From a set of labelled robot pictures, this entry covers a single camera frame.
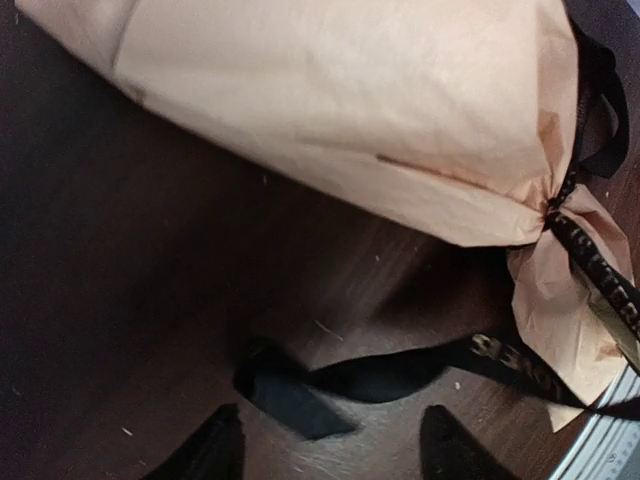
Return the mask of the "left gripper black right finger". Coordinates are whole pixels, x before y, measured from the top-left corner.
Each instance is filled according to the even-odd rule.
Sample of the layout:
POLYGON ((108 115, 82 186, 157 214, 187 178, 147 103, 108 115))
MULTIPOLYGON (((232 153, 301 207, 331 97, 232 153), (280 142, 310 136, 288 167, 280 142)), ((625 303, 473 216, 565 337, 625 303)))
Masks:
POLYGON ((516 479, 443 405, 424 410, 419 443, 423 479, 516 479))

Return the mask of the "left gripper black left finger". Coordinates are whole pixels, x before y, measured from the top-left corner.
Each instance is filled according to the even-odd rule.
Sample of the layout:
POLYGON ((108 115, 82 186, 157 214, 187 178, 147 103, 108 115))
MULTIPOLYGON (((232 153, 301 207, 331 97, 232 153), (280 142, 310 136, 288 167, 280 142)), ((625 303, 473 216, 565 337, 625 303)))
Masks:
POLYGON ((143 480, 241 480, 244 464, 239 409, 224 404, 143 480))

